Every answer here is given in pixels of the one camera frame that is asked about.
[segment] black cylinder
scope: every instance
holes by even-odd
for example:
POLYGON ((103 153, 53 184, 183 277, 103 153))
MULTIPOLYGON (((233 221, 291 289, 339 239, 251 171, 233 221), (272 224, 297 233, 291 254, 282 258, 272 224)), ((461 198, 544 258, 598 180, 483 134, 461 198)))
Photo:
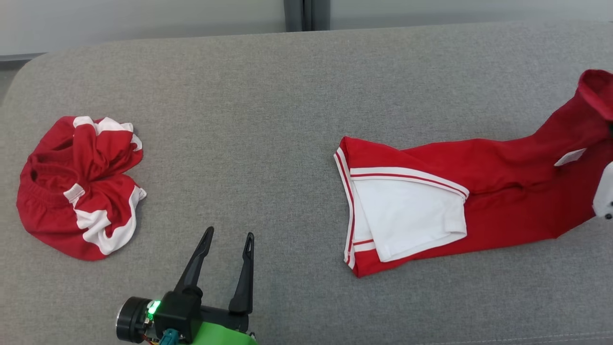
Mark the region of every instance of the black cylinder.
POLYGON ((117 322, 115 330, 117 338, 130 343, 140 344, 144 340, 145 317, 147 316, 147 304, 151 300, 140 297, 130 297, 123 304, 119 314, 117 314, 117 322))

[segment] white robot part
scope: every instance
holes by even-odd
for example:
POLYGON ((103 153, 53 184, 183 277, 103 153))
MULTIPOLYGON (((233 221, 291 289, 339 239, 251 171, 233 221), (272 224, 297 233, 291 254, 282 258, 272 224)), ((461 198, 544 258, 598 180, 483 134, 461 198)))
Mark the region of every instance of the white robot part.
POLYGON ((613 219, 613 161, 603 171, 594 196, 593 207, 598 217, 613 219))

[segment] white wall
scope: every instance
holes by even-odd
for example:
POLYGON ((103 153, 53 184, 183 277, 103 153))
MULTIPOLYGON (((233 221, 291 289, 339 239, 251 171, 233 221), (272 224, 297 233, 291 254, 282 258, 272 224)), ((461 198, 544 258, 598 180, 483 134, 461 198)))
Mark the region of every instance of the white wall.
POLYGON ((613 21, 613 0, 330 0, 332 29, 506 20, 613 21))
POLYGON ((0 55, 118 39, 283 31, 283 0, 0 0, 0 55))

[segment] red stripe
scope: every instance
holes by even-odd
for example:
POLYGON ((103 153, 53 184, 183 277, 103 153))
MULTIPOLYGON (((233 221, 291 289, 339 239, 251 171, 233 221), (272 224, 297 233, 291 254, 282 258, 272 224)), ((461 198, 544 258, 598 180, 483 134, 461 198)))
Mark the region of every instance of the red stripe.
POLYGON ((345 186, 347 187, 347 190, 349 191, 349 199, 351 199, 351 213, 353 214, 353 216, 351 217, 351 233, 349 235, 349 247, 347 248, 347 265, 349 264, 349 262, 351 261, 351 246, 352 246, 352 242, 353 242, 353 229, 356 225, 356 213, 354 212, 354 207, 353 207, 353 194, 351 193, 351 188, 349 186, 349 179, 347 178, 347 174, 345 173, 345 167, 343 166, 343 161, 341 160, 341 156, 338 154, 338 152, 336 152, 337 155, 337 159, 338 159, 338 164, 341 167, 341 171, 343 172, 343 179, 345 180, 345 186))
POLYGON ((451 188, 451 189, 453 189, 453 190, 457 190, 458 192, 462 193, 462 195, 463 195, 465 198, 467 198, 467 197, 468 197, 468 195, 466 195, 466 193, 464 193, 463 191, 461 191, 461 190, 459 190, 459 189, 457 189, 457 188, 455 188, 455 187, 452 187, 452 186, 450 186, 450 185, 444 184, 444 183, 439 182, 439 181, 436 181, 436 180, 424 179, 423 177, 419 177, 419 176, 412 176, 412 175, 401 175, 401 174, 383 174, 383 173, 381 173, 381 174, 355 174, 355 175, 351 175, 351 177, 365 177, 365 176, 408 177, 408 178, 410 178, 410 179, 417 179, 417 180, 423 180, 423 181, 433 182, 433 183, 436 183, 436 184, 443 185, 443 186, 445 186, 445 187, 447 187, 447 188, 451 188))
POLYGON ((355 242, 353 245, 357 246, 358 244, 365 244, 365 243, 371 243, 374 242, 374 239, 367 239, 366 241, 361 241, 361 242, 355 242))

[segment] green plastic casing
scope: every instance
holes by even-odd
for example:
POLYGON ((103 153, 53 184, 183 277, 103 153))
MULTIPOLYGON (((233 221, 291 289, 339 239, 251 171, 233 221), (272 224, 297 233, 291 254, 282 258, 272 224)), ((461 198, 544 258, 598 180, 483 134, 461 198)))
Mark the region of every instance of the green plastic casing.
POLYGON ((249 335, 226 327, 202 322, 192 345, 257 345, 249 335))

